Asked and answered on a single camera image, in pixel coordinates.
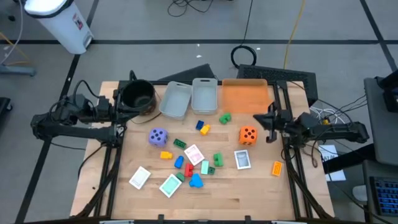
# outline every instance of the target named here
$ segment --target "black keyboard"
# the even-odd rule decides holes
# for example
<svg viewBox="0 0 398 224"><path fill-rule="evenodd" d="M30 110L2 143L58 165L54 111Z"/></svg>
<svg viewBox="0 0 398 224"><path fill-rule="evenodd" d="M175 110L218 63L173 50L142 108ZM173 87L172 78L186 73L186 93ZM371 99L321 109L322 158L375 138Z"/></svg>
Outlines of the black keyboard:
<svg viewBox="0 0 398 224"><path fill-rule="evenodd" d="M398 179L371 177L370 181L377 213L398 217Z"/></svg>

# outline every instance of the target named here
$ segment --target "yellow block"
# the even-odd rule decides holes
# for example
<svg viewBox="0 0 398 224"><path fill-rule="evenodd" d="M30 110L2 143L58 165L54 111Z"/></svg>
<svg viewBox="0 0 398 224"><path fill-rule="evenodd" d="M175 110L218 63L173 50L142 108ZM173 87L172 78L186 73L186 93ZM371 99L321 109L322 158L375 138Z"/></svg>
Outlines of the yellow block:
<svg viewBox="0 0 398 224"><path fill-rule="evenodd" d="M173 154L171 152L162 151L160 153L161 159L173 159Z"/></svg>
<svg viewBox="0 0 398 224"><path fill-rule="evenodd" d="M210 124L204 125L204 127L201 128L200 134L201 135L207 135L207 132L210 130Z"/></svg>
<svg viewBox="0 0 398 224"><path fill-rule="evenodd" d="M282 171L282 163L275 161L274 167L272 168L272 175L279 177L281 171Z"/></svg>

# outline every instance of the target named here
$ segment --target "white trash can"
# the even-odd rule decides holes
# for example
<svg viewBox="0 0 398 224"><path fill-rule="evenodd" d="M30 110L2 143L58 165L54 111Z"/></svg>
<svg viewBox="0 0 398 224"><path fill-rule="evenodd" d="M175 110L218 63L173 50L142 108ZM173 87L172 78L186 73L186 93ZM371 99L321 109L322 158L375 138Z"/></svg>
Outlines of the white trash can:
<svg viewBox="0 0 398 224"><path fill-rule="evenodd" d="M25 12L36 18L72 54L86 52L93 39L73 0L27 0Z"/></svg>

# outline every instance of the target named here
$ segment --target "green cube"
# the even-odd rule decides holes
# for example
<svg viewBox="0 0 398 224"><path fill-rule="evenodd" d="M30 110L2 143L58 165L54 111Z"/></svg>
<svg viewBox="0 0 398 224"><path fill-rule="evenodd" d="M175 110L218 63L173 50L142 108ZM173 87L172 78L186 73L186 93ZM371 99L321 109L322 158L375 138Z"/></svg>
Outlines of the green cube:
<svg viewBox="0 0 398 224"><path fill-rule="evenodd" d="M214 154L213 158L214 158L214 165L215 166L221 167L221 166L224 165L223 155L221 155L221 153Z"/></svg>
<svg viewBox="0 0 398 224"><path fill-rule="evenodd" d="M178 172L178 174L175 175L181 182L184 182L185 177L181 172Z"/></svg>
<svg viewBox="0 0 398 224"><path fill-rule="evenodd" d="M219 118L221 124L226 124L228 121L231 121L231 113L225 113L223 116Z"/></svg>
<svg viewBox="0 0 398 224"><path fill-rule="evenodd" d="M187 143L179 140L179 139L175 139L173 144L181 149L185 149L185 147L187 146Z"/></svg>
<svg viewBox="0 0 398 224"><path fill-rule="evenodd" d="M216 172L216 169L214 167L209 167L208 169L208 174L213 175Z"/></svg>

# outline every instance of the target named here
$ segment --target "red block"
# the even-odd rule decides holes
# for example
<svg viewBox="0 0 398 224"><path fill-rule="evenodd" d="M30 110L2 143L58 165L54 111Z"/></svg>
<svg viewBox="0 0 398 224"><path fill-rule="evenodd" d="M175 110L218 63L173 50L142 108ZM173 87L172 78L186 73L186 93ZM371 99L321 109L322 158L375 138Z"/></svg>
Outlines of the red block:
<svg viewBox="0 0 398 224"><path fill-rule="evenodd" d="M186 164L185 165L185 174L184 174L184 176L185 177L192 177L192 175L193 175L192 170L193 170L193 165L192 164Z"/></svg>

